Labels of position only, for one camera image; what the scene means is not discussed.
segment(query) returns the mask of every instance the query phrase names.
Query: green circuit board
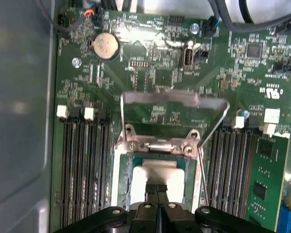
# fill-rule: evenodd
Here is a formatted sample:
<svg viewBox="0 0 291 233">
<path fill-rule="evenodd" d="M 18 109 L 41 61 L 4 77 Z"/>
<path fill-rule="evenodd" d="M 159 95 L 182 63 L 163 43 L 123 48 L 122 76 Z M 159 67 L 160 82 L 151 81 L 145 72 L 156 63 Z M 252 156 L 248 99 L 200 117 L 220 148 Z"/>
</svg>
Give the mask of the green circuit board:
<svg viewBox="0 0 291 233">
<path fill-rule="evenodd" d="M 254 154 L 245 219 L 276 231 L 288 140 L 261 137 Z"/>
<path fill-rule="evenodd" d="M 73 22 L 83 13 L 84 9 L 68 8 L 64 16 L 68 22 Z M 58 43 L 55 105 L 64 105 L 71 110 L 95 103 L 99 108 L 102 106 L 107 110 L 108 126 L 104 130 L 100 125 L 93 129 L 91 125 L 84 125 L 84 128 L 78 129 L 73 125 L 64 125 L 56 118 L 51 232 L 65 225 L 61 222 L 62 177 L 65 167 L 63 144 L 68 141 L 65 132 L 72 132 L 72 135 L 78 132 L 78 135 L 83 135 L 84 132 L 93 130 L 101 134 L 99 137 L 107 139 L 108 144 L 99 147 L 99 150 L 104 150 L 104 157 L 93 162 L 96 170 L 99 170 L 98 161 L 103 161 L 104 164 L 103 175 L 98 174 L 99 172 L 93 175 L 93 179 L 103 179 L 104 201 L 93 205 L 91 211 L 95 212 L 111 204 L 113 146 L 121 132 L 120 95 L 125 91 L 153 93 L 158 90 L 182 90 L 197 92 L 204 97 L 224 98 L 230 103 L 228 117 L 236 116 L 240 109 L 247 110 L 257 119 L 259 126 L 264 125 L 266 109 L 280 109 L 276 135 L 283 135 L 291 141 L 291 74 L 273 73 L 275 63 L 291 58 L 291 35 L 273 35 L 273 29 L 260 33 L 234 34 L 220 24 L 212 37 L 204 37 L 202 30 L 192 34 L 190 26 L 197 23 L 202 29 L 207 23 L 206 20 L 186 17 L 176 17 L 175 20 L 175 17 L 113 11 L 100 12 L 100 16 L 100 24 L 94 25 L 88 18 L 77 30 L 70 32 L 69 39 L 60 38 Z M 88 41 L 100 32 L 111 32 L 119 40 L 120 53 L 114 61 L 99 61 L 88 49 Z M 168 41 L 184 44 L 193 41 L 208 52 L 208 57 L 190 67 L 181 67 L 183 47 L 170 47 Z M 74 58 L 81 61 L 80 67 L 75 68 L 72 65 Z M 191 109 L 178 103 L 134 104 L 126 108 L 125 116 L 126 122 L 133 124 L 138 134 L 161 138 L 184 138 L 191 129 L 199 130 L 202 135 L 214 118 L 210 111 Z M 71 160 L 75 161 L 75 164 L 77 160 L 73 155 L 76 151 L 83 151 L 79 161 L 83 161 L 83 164 L 88 163 L 85 149 L 88 147 L 85 142 L 88 141 L 90 140 L 87 137 L 80 139 L 85 145 L 83 149 L 71 146 Z M 205 147 L 206 156 L 208 151 L 209 148 Z M 280 182 L 283 180 L 286 159 L 286 172 L 291 174 L 291 142 L 287 157 L 285 152 L 280 153 L 280 172 L 268 165 L 270 171 L 280 176 Z M 255 160 L 253 164 L 259 166 L 259 160 Z M 84 166 L 71 166 L 69 169 L 77 169 L 80 173 L 83 172 L 84 176 L 90 177 Z M 281 193 L 281 185 L 276 190 Z M 78 195 L 82 202 L 82 192 Z M 94 191 L 91 195 L 95 199 L 97 195 L 102 194 Z M 287 198 L 289 195 L 291 179 L 285 180 L 283 187 L 283 197 Z M 276 209 L 280 199 L 281 197 L 277 197 L 274 200 Z M 120 198 L 117 204 L 122 205 Z M 86 212 L 71 207 L 71 215 L 65 217 L 66 224 L 86 216 L 79 214 L 80 217 L 75 217 L 76 211 Z"/>
</svg>

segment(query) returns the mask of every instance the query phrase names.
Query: metal lever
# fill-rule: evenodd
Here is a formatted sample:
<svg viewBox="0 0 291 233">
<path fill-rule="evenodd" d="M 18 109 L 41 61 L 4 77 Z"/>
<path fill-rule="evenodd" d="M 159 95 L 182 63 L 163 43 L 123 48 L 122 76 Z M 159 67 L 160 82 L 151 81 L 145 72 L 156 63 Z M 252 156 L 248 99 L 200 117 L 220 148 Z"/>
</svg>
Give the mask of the metal lever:
<svg viewBox="0 0 291 233">
<path fill-rule="evenodd" d="M 213 109 L 222 112 L 222 115 L 216 119 L 211 130 L 207 130 L 202 136 L 202 139 L 198 143 L 199 147 L 203 147 L 213 132 L 218 128 L 220 123 L 225 118 L 227 111 L 229 110 L 229 103 L 225 99 L 217 98 L 200 98 L 197 93 L 189 92 L 160 92 L 160 93 L 143 93 L 143 92 L 124 92 L 121 95 L 121 118 L 122 118 L 122 134 L 123 142 L 126 143 L 126 131 L 125 131 L 125 104 L 132 103 L 157 103 L 157 102 L 181 102 L 184 106 L 192 108 L 206 108 Z"/>
</svg>

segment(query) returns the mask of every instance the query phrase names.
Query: ram slot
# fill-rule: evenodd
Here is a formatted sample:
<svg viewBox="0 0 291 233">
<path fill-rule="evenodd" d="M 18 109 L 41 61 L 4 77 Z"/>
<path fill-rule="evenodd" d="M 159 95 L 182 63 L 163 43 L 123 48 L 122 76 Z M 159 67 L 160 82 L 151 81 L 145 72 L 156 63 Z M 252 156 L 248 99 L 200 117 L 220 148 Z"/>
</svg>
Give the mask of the ram slot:
<svg viewBox="0 0 291 233">
<path fill-rule="evenodd" d="M 238 216 L 241 218 L 245 217 L 245 210 L 246 210 L 246 201 L 248 198 L 248 189 L 249 189 L 249 183 L 250 183 L 250 171 L 251 166 L 253 163 L 253 155 L 256 150 L 257 145 L 257 136 L 250 133 L 247 136 L 247 142 L 246 142 L 246 149 L 245 149 L 245 155 L 244 155 L 244 164 L 243 164 L 243 172 L 242 172 L 242 182 L 241 182 L 241 189 L 240 189 L 240 201 L 239 201 L 239 211 Z"/>
<path fill-rule="evenodd" d="M 71 148 L 71 182 L 70 182 L 70 219 L 71 223 L 77 219 L 77 179 L 78 179 L 78 147 L 80 137 L 80 126 L 78 123 L 73 123 L 72 129 L 72 148 Z"/>
<path fill-rule="evenodd" d="M 97 182 L 95 179 L 95 164 L 96 164 L 96 145 L 97 145 L 97 124 L 89 123 L 89 138 L 88 138 L 89 158 L 87 164 L 87 216 L 95 212 L 95 196 L 97 190 Z"/>
<path fill-rule="evenodd" d="M 227 209 L 226 212 L 229 214 L 233 214 L 233 206 L 238 202 L 238 200 L 235 198 L 235 181 L 238 177 L 238 162 L 240 159 L 240 151 L 241 147 L 243 146 L 243 139 L 244 135 L 242 133 L 236 133 L 235 135 L 235 141 L 234 141 L 234 156 L 231 161 L 231 175 L 229 177 L 230 187 L 229 187 L 229 201 L 227 203 Z"/>
<path fill-rule="evenodd" d="M 71 142 L 71 124 L 64 123 L 64 143 L 63 143 L 63 171 L 62 171 L 62 206 L 61 206 L 61 228 L 68 225 L 69 212 L 69 178 L 70 178 L 70 142 Z"/>
<path fill-rule="evenodd" d="M 222 156 L 223 156 L 223 141 L 225 139 L 225 135 L 222 131 L 219 132 L 219 141 L 216 147 L 215 157 L 215 169 L 214 169 L 214 199 L 213 199 L 213 207 L 218 208 L 219 200 L 218 200 L 218 189 L 220 186 L 220 171 L 221 171 L 221 163 L 222 163 Z"/>
<path fill-rule="evenodd" d="M 213 206 L 213 202 L 215 199 L 215 164 L 216 164 L 216 150 L 218 146 L 218 140 L 219 140 L 219 133 L 218 131 L 215 131 L 212 136 L 211 140 L 211 149 L 210 149 L 210 161 L 209 161 L 209 169 L 208 169 L 208 179 L 207 179 L 207 188 L 209 193 L 209 205 Z"/>
<path fill-rule="evenodd" d="M 79 124 L 79 138 L 78 138 L 78 150 L 77 150 L 77 166 L 76 166 L 76 221 L 79 221 L 82 219 L 82 213 L 81 213 L 81 205 L 82 205 L 82 193 L 83 193 L 83 161 L 84 161 L 84 132 L 85 132 L 85 124 L 81 122 Z"/>
<path fill-rule="evenodd" d="M 89 138 L 89 124 L 84 123 L 84 134 L 83 134 L 83 151 L 82 151 L 82 173 L 81 173 L 81 213 L 80 218 L 87 216 L 87 166 L 89 164 L 89 149 L 88 149 L 88 138 Z"/>
<path fill-rule="evenodd" d="M 227 164 L 227 156 L 228 156 L 228 142 L 231 136 L 230 132 L 222 132 L 224 134 L 224 139 L 222 143 L 222 154 L 221 154 L 221 167 L 220 167 L 220 175 L 219 175 L 219 182 L 218 182 L 218 202 L 216 208 L 219 210 L 223 209 L 223 193 L 225 189 L 225 176 L 226 176 L 226 164 Z"/>
<path fill-rule="evenodd" d="M 106 207 L 106 173 L 107 173 L 107 158 L 108 158 L 108 137 L 109 127 L 106 124 L 101 124 L 101 160 L 100 160 L 100 189 L 99 189 L 99 210 Z"/>
<path fill-rule="evenodd" d="M 226 153 L 226 174 L 224 179 L 224 189 L 223 189 L 223 207 L 222 210 L 227 212 L 227 206 L 234 200 L 230 196 L 230 186 L 231 186 L 231 176 L 235 173 L 232 170 L 233 159 L 235 157 L 235 145 L 238 144 L 240 134 L 236 132 L 231 132 L 229 134 L 228 148 Z"/>
</svg>

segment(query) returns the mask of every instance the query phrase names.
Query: gray metal case panel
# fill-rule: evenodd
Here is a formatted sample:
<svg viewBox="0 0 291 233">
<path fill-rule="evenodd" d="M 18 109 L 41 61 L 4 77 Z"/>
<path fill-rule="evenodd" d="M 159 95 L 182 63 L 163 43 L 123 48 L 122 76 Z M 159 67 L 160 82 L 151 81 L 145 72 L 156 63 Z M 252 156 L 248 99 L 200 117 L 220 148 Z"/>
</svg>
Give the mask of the gray metal case panel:
<svg viewBox="0 0 291 233">
<path fill-rule="evenodd" d="M 0 233 L 49 230 L 50 32 L 34 0 L 0 0 Z"/>
</svg>

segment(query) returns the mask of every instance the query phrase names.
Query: blue connector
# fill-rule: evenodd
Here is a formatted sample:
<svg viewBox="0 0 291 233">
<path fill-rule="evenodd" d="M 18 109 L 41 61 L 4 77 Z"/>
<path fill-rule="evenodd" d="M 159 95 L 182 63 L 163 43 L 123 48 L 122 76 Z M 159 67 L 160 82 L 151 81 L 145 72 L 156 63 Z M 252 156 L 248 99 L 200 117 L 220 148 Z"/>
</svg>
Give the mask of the blue connector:
<svg viewBox="0 0 291 233">
<path fill-rule="evenodd" d="M 277 224 L 277 233 L 291 232 L 291 211 L 287 206 L 281 206 Z"/>
</svg>

